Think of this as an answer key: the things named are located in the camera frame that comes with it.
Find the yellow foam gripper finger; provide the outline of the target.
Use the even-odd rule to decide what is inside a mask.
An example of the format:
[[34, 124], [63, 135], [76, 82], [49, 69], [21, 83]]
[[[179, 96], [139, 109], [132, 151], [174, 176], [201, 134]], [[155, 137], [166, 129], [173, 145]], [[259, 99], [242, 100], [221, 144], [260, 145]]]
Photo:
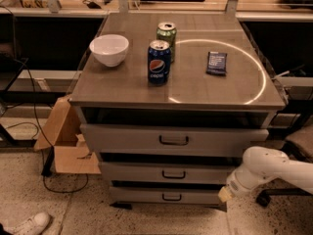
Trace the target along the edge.
[[225, 203], [233, 198], [233, 194], [227, 186], [223, 186], [218, 193], [218, 198]]

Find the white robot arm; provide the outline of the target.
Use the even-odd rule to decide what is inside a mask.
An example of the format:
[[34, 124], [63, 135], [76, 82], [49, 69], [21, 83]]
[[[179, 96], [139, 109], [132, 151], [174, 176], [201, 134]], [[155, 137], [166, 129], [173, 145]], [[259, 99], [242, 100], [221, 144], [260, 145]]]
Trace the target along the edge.
[[218, 197], [225, 203], [235, 197], [245, 196], [258, 186], [277, 178], [307, 193], [313, 193], [312, 163], [291, 160], [280, 150], [253, 146], [245, 150], [241, 165], [227, 177]]

